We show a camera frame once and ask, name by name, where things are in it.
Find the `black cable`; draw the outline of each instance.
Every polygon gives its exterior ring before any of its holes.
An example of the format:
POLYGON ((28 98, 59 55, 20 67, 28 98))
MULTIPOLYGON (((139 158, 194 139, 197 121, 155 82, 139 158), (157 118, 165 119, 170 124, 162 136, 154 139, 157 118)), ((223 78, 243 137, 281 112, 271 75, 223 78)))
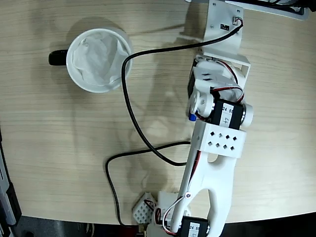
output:
MULTIPOLYGON (((169 147, 174 147, 174 146, 179 146, 179 145, 189 145, 189 144, 190 144, 190 142, 188 142, 188 141, 175 142, 175 143, 171 143, 171 144, 167 144, 167 145, 163 145, 163 146, 157 147, 157 148, 155 148, 155 150, 161 150, 161 149, 165 149, 165 148, 169 148, 169 147)), ((112 194, 113 194, 113 197, 114 197, 114 200, 115 200, 115 205, 116 205, 116 211, 117 211, 118 222, 119 222, 119 224, 120 224, 121 226, 128 227, 127 225, 125 225, 125 224, 122 222, 122 220, 121 220, 121 218, 120 218, 119 199, 118 199, 117 193, 116 193, 116 191, 115 191, 113 182, 112 182, 111 177, 110 177, 110 173, 109 173, 109 163, 110 163, 111 161, 113 161, 114 159, 119 158, 119 157, 126 157, 126 156, 139 155, 139 154, 144 154, 144 153, 148 153, 148 152, 152 152, 152 150, 151 150, 151 149, 146 149, 146 150, 141 150, 141 151, 134 151, 134 152, 121 153, 121 154, 118 154, 118 155, 115 155, 115 156, 109 158, 109 159, 107 160, 107 162, 105 163, 105 173, 106 173, 106 175, 107 175, 107 178, 108 178, 108 181, 109 181, 111 190, 112 190, 112 194)))
POLYGON ((129 101, 129 96, 128 96, 128 92, 127 92, 127 85, 126 85, 126 78, 125 78, 125 69, 126 69, 126 65, 128 63, 129 60, 142 56, 142 55, 147 55, 147 54, 152 54, 152 53, 163 53, 163 52, 171 52, 171 51, 177 51, 177 50, 183 50, 183 49, 189 49, 189 48, 196 48, 196 47, 202 47, 202 46, 206 46, 209 44, 214 44, 214 43, 218 43, 221 42, 223 40, 228 39, 229 37, 233 36, 234 34, 236 34, 241 28, 243 27, 243 22, 241 20, 241 25, 238 26, 237 28, 235 28, 234 30, 232 30, 231 32, 229 32, 227 35, 222 36, 218 39, 212 39, 209 41, 205 41, 205 42, 200 42, 200 43, 194 43, 194 44, 188 44, 188 45, 182 45, 182 46, 176 46, 176 47, 170 47, 170 48, 158 48, 158 49, 151 49, 151 50, 147 50, 147 51, 141 51, 138 53, 134 53, 130 56, 128 56, 122 65, 122 69, 121 69, 121 78, 122 78, 122 88, 123 88, 123 92, 124 92, 124 98, 125 98, 125 102, 126 102, 126 106, 127 106, 127 110, 129 112, 130 118, 139 134, 139 136, 142 138, 143 142, 146 144, 146 146, 156 155, 158 156, 160 159, 162 159, 163 161, 167 162, 168 164, 171 164, 173 166, 184 166, 186 165, 185 162, 183 163, 177 163, 174 162, 170 159, 168 159, 167 157, 165 157, 163 154, 161 154, 160 152, 158 152, 153 146, 152 144, 148 141, 148 139, 146 138, 146 136, 144 135, 142 129, 140 128, 140 126, 137 123, 136 117, 134 115, 132 106, 130 104, 129 101))

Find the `tissue paper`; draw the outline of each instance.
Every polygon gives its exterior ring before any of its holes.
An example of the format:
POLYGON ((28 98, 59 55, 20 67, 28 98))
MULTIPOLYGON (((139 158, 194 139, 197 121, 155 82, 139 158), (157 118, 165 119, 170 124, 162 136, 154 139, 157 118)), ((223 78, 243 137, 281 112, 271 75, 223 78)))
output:
POLYGON ((114 35, 94 33, 80 42, 73 53, 73 63, 86 83, 105 86, 120 78, 121 66, 127 56, 114 35))

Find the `white mug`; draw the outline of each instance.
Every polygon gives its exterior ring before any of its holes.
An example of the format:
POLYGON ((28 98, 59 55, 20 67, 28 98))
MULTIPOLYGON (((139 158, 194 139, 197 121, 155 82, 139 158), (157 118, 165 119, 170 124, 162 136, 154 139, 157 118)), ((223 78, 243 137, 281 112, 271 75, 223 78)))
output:
MULTIPOLYGON (((77 36, 74 39, 74 41, 69 46, 68 50, 64 49, 64 50, 57 50, 57 51, 51 52, 48 57, 48 62, 50 65, 52 66, 65 66, 66 65, 68 74, 71 77, 71 79, 74 81, 74 83, 77 84, 77 86, 79 86, 80 88, 89 92, 94 92, 94 93, 108 92, 108 91, 118 88, 121 85, 121 78, 104 86, 96 86, 96 85, 88 84, 87 82, 83 80, 81 72, 73 64, 74 51, 77 49, 81 41, 84 40, 89 35, 92 35, 94 33, 101 33, 101 32, 106 32, 106 33, 114 35, 120 41, 121 45, 125 48, 128 55, 133 54, 132 42, 130 41, 128 35, 124 31, 118 28, 114 28, 114 27, 104 27, 104 28, 88 30, 81 33, 79 36, 77 36)), ((132 60, 130 60, 126 66, 126 78, 130 74, 131 69, 132 69, 132 60)))

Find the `blue connector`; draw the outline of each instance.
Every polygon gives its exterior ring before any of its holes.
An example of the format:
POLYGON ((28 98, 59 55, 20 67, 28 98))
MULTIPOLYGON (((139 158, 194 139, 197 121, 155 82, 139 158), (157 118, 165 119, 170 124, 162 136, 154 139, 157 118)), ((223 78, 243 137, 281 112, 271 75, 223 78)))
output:
POLYGON ((197 117, 191 113, 189 113, 189 120, 192 122, 195 122, 197 120, 197 117))

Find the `robotic arm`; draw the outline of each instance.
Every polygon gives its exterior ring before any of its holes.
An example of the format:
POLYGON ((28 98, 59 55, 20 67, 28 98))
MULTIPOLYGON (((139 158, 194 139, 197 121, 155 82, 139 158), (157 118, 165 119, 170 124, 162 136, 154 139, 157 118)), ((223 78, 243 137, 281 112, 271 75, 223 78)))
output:
MULTIPOLYGON (((242 23, 242 17, 241 7, 210 0, 204 41, 227 34, 242 23)), ((232 202, 236 161, 246 139, 240 126, 250 126, 253 118, 243 92, 250 63, 237 54, 241 34, 205 46, 195 57, 187 112, 189 120, 196 122, 187 165, 177 200, 162 213, 162 226, 155 221, 148 226, 148 237, 218 237, 223 230, 232 202), (218 155, 214 162, 208 162, 209 153, 218 155), (203 189, 209 192, 207 219, 184 216, 203 189), (165 219, 173 208, 168 224, 165 219)))

